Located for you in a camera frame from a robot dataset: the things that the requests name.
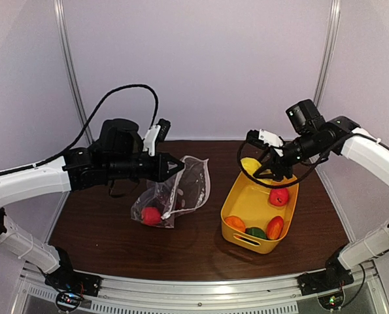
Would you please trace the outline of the clear zip top bag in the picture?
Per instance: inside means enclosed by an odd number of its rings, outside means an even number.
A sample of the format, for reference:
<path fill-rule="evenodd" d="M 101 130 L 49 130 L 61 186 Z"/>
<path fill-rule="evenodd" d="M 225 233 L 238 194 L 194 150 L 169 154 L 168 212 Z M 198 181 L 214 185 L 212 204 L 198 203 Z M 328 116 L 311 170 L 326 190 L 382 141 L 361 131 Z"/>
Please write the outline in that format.
<path fill-rule="evenodd" d="M 177 217 L 193 213 L 206 204 L 211 193 L 209 159 L 184 156 L 181 161 L 184 162 L 184 169 L 170 179 L 163 183 L 147 182 L 147 189 L 131 206 L 132 220 L 143 224 L 141 211 L 145 207 L 156 207 L 161 213 L 161 222 L 152 227 L 174 228 Z M 155 200 L 158 194 L 172 194 L 173 205 L 157 207 Z"/>

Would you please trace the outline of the dark red toy apple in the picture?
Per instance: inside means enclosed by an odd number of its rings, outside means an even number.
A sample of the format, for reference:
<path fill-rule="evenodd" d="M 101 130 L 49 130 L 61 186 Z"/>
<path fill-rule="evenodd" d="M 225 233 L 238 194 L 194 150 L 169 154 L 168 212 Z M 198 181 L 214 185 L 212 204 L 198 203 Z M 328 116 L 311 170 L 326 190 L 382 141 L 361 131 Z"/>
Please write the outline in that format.
<path fill-rule="evenodd" d="M 174 202 L 174 196 L 172 194 L 158 194 L 156 195 L 155 204 L 157 207 L 171 207 Z"/>

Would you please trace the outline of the yellow plastic basket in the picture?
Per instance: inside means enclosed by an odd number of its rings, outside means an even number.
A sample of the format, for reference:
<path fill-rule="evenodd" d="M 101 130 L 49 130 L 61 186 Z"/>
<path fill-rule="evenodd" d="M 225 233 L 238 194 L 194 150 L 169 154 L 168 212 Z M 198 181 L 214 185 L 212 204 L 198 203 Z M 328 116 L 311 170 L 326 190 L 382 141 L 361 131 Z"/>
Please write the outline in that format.
<path fill-rule="evenodd" d="M 270 253 L 287 235 L 296 209 L 299 186 L 288 188 L 289 200 L 282 207 L 269 202 L 270 189 L 253 183 L 244 173 L 235 180 L 220 212 L 222 236 L 226 241 L 259 254 Z M 267 240 L 242 233 L 226 224 L 230 216 L 240 218 L 247 228 L 258 227 L 264 232 L 270 221 L 280 216 L 284 225 L 278 239 Z"/>

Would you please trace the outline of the green toy lime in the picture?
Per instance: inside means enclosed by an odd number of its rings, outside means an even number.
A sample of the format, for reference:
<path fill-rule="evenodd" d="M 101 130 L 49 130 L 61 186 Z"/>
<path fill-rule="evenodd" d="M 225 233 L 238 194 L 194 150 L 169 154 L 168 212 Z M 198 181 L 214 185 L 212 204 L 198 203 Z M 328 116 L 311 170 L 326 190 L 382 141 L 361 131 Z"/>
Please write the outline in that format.
<path fill-rule="evenodd" d="M 245 233 L 260 239 L 267 239 L 266 233 L 259 227 L 250 227 L 245 230 Z"/>

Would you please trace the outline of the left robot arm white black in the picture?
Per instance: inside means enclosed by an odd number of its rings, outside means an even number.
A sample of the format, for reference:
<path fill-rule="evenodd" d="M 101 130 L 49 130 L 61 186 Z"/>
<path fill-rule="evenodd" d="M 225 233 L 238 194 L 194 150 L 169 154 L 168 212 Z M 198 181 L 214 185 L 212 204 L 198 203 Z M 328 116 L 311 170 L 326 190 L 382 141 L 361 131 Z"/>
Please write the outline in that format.
<path fill-rule="evenodd" d="M 75 192 L 117 180 L 147 179 L 162 183 L 184 169 L 169 153 L 157 152 L 171 123 L 161 119 L 146 135 L 123 118 L 104 121 L 99 139 L 87 148 L 68 148 L 52 161 L 0 171 L 0 246 L 36 265 L 49 285 L 73 290 L 82 282 L 69 255 L 19 227 L 5 213 L 6 205 L 46 194 Z"/>

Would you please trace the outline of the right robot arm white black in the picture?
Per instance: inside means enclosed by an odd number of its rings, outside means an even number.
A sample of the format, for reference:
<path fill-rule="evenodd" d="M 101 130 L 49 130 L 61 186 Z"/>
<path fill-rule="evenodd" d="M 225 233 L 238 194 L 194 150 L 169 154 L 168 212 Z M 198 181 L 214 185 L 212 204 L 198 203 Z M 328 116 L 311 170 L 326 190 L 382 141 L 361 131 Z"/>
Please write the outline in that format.
<path fill-rule="evenodd" d="M 295 187 L 312 174 L 322 179 L 348 243 L 320 271 L 299 276 L 305 288 L 338 288 L 359 265 L 389 254 L 389 148 L 345 116 L 324 118 L 306 99 L 286 110 L 294 138 L 250 130 L 246 143 L 262 151 L 249 179 L 261 186 Z"/>

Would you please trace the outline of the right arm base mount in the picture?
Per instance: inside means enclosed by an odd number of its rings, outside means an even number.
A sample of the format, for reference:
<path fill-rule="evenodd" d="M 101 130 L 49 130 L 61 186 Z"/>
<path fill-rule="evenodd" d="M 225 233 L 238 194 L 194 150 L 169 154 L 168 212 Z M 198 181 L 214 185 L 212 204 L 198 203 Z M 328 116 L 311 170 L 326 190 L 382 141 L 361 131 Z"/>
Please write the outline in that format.
<path fill-rule="evenodd" d="M 340 275 L 328 270 L 303 273 L 297 278 L 302 296 L 315 294 L 322 309 L 333 312 L 345 305 L 344 288 L 353 284 L 351 271 Z"/>

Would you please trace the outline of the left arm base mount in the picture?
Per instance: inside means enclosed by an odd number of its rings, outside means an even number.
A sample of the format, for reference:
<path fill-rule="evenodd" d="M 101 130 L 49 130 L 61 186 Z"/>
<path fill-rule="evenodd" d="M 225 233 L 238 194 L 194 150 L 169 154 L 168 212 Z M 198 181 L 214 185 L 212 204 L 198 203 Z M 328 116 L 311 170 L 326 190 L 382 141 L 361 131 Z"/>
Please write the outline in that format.
<path fill-rule="evenodd" d="M 87 301 L 86 296 L 97 297 L 101 287 L 101 277 L 79 271 L 56 270 L 45 273 L 44 283 L 56 292 L 55 305 L 61 311 L 70 313 Z"/>

